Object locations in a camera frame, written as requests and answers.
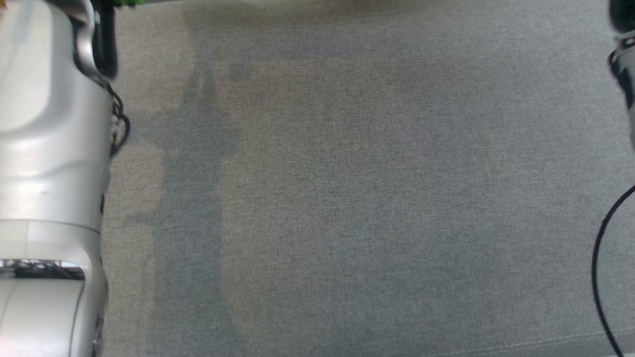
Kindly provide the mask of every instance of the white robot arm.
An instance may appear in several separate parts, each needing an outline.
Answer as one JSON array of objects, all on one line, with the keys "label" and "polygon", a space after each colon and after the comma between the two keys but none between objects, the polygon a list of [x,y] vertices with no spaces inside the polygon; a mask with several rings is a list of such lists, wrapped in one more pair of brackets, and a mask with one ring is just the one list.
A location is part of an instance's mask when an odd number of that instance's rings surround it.
[{"label": "white robot arm", "polygon": [[0,356],[100,354],[111,11],[19,0],[0,22]]}]

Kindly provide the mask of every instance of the black wire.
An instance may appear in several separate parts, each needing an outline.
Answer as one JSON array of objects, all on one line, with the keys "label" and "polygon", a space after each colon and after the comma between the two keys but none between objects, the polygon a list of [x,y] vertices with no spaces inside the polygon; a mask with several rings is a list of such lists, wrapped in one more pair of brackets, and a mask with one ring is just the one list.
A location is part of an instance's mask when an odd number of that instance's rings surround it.
[{"label": "black wire", "polygon": [[121,100],[121,97],[112,89],[112,86],[109,83],[104,82],[104,85],[108,94],[110,94],[115,100],[112,104],[112,114],[115,115],[120,122],[123,121],[124,123],[123,134],[119,134],[119,132],[117,132],[117,134],[113,137],[113,143],[110,147],[110,158],[112,159],[121,150],[126,141],[128,141],[131,125],[130,119],[128,119],[128,116],[123,112],[123,101]]},{"label": "black wire", "polygon": [[593,260],[591,262],[591,283],[593,284],[593,299],[595,300],[596,309],[598,310],[598,317],[600,322],[602,322],[602,327],[604,328],[604,332],[606,333],[606,337],[608,341],[611,343],[611,347],[617,357],[624,357],[620,346],[618,346],[617,341],[615,340],[615,336],[613,332],[611,332],[610,327],[608,326],[608,322],[606,322],[606,316],[604,316],[604,310],[602,309],[602,303],[599,300],[599,290],[598,290],[598,255],[599,255],[599,245],[602,243],[602,237],[606,231],[606,227],[611,221],[613,214],[617,211],[617,208],[631,195],[635,192],[635,186],[631,187],[628,191],[626,191],[620,199],[615,202],[613,207],[608,211],[606,217],[602,221],[602,226],[599,228],[598,237],[596,238],[595,247],[593,248]]}]

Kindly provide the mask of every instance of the gray fabric surface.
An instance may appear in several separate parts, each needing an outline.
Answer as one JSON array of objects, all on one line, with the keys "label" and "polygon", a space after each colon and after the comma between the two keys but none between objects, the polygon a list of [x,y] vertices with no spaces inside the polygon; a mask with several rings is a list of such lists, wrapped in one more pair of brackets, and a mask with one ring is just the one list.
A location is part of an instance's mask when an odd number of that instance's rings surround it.
[{"label": "gray fabric surface", "polygon": [[[597,0],[119,12],[106,356],[611,354],[635,183]],[[635,351],[635,203],[601,289]]]}]

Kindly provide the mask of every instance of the green object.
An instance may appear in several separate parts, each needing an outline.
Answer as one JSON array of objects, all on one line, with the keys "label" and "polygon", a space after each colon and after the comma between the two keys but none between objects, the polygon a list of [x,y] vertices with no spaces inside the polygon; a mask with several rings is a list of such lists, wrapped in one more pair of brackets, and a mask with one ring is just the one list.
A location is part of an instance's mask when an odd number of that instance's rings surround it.
[{"label": "green object", "polygon": [[145,0],[114,0],[115,6],[136,6],[145,4]]}]

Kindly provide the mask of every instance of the fabric texture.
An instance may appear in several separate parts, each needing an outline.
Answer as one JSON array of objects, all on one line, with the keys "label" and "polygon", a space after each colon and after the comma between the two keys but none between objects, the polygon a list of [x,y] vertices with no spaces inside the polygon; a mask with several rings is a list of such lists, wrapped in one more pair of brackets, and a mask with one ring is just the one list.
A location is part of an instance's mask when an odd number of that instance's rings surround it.
[{"label": "fabric texture", "polygon": [[[106,357],[599,357],[635,184],[597,0],[118,13]],[[600,287],[635,351],[635,200]]]}]

